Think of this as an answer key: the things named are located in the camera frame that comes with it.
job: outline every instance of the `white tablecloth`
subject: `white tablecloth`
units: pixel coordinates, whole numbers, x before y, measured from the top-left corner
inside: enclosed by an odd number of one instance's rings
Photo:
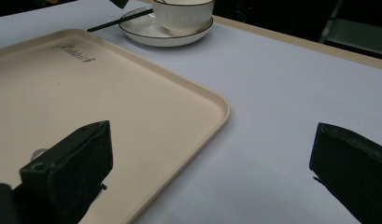
[[[146,5],[78,0],[2,17],[0,48],[86,30]],[[135,43],[118,26],[94,34],[221,93],[232,108],[223,129],[136,223],[358,223],[308,163],[319,122],[382,146],[381,69],[218,23],[177,48]]]

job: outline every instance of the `chopsticks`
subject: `chopsticks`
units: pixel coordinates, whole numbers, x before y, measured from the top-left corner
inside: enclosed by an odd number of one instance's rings
[[[107,28],[109,26],[113,26],[113,25],[119,24],[119,23],[124,22],[124,21],[130,21],[130,20],[133,20],[135,18],[148,15],[150,13],[153,13],[153,9],[152,8],[148,9],[148,10],[145,10],[145,11],[142,11],[142,12],[135,13],[135,14],[127,16],[127,17],[122,17],[122,18],[120,18],[118,20],[115,20],[115,21],[110,21],[110,22],[107,22],[105,24],[95,26],[93,28],[88,29],[87,31],[88,32],[94,32],[94,31],[97,31],[97,30],[101,30],[101,29]]]

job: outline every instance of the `table edge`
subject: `table edge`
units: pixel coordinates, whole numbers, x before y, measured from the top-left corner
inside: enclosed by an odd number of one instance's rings
[[[317,42],[309,41],[306,39],[301,39],[299,37],[295,37],[292,35],[285,35],[275,31],[263,29],[258,26],[246,24],[240,21],[233,21],[226,18],[222,18],[219,16],[213,16],[214,22],[217,22],[222,25],[230,26],[239,30],[243,30],[246,32],[253,33],[255,35],[263,35],[269,38],[273,38],[275,40],[283,41],[289,44],[297,45],[303,48],[312,49],[315,51],[319,51],[325,54],[330,54],[332,56],[350,60],[355,63],[362,63],[365,65],[369,65],[372,67],[382,69],[382,60],[374,57],[370,57],[367,55],[359,54],[356,52],[348,51],[345,49],[338,49],[335,47],[331,47],[328,45],[323,45]]]

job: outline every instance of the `plastic tray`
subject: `plastic tray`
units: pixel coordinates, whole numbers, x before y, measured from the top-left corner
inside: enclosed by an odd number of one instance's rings
[[[95,35],[44,35],[0,49],[0,182],[15,188],[34,151],[109,120],[114,168],[81,222],[128,223],[229,115],[216,92]]]

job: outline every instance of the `white saucer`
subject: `white saucer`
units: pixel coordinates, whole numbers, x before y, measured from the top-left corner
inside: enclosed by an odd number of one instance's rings
[[[148,9],[151,9],[151,7],[141,7],[126,13],[123,17]],[[146,16],[122,22],[119,24],[119,27],[127,36],[141,44],[154,47],[175,47],[190,44],[191,42],[202,38],[207,34],[213,22],[214,20],[211,17],[211,20],[205,25],[204,28],[192,34],[174,35],[171,34],[166,28],[162,27],[156,21],[155,15],[150,13]]]

